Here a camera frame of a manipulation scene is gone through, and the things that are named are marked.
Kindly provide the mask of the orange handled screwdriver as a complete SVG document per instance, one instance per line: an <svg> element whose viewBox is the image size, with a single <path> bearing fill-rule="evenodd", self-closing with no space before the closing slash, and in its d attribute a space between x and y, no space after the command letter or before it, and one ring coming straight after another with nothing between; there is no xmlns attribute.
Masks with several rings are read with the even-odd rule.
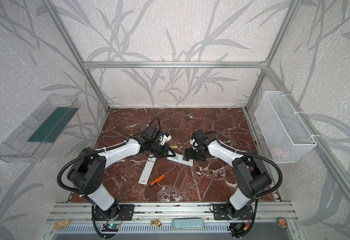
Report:
<svg viewBox="0 0 350 240"><path fill-rule="evenodd" d="M159 176L158 178L156 178L155 180L153 180L150 184L149 187L153 188L155 186L157 186L165 177L168 173L170 173L173 169L175 169L175 167L173 167L172 169L170 169L168 172L166 172L165 174L162 174L161 176Z"/></svg>

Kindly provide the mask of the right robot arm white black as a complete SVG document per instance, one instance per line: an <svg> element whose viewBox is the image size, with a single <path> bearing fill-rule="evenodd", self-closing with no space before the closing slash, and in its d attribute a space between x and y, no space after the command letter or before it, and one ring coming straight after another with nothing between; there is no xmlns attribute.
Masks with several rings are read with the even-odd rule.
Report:
<svg viewBox="0 0 350 240"><path fill-rule="evenodd" d="M237 190L227 200L227 212L231 218L236 219L237 214L249 207L258 198L258 194L272 183L262 158L251 152L234 149L217 137L208 137L202 130L193 133L190 143L192 147L185 150L186 161L204 161L211 156L233 168Z"/></svg>

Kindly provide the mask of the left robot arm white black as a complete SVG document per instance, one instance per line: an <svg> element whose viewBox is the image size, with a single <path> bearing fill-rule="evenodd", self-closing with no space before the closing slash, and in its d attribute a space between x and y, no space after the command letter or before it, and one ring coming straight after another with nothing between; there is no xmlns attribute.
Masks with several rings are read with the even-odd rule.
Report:
<svg viewBox="0 0 350 240"><path fill-rule="evenodd" d="M148 126L139 135L131 136L120 144L93 150L84 149L73 163L67 179L75 186L77 192L89 203L109 211L117 207L117 201L103 185L106 169L130 156L151 153L156 158L175 157L168 141L171 135Z"/></svg>

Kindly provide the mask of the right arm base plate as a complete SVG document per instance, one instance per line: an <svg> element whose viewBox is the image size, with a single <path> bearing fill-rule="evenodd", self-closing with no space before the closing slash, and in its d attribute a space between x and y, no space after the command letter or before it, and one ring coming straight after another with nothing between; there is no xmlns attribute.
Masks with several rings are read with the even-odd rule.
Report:
<svg viewBox="0 0 350 240"><path fill-rule="evenodd" d="M214 220L252 220L253 209L244 206L240 210L236 210L232 205L228 204L210 204L210 211L214 215Z"/></svg>

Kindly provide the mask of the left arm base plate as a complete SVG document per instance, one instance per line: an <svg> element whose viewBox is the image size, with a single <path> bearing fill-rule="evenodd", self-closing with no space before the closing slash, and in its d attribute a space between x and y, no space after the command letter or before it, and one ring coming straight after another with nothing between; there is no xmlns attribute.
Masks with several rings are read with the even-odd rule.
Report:
<svg viewBox="0 0 350 240"><path fill-rule="evenodd" d="M134 214L135 205L112 205L107 211L95 206L92 211L92 219L95 221L131 221Z"/></svg>

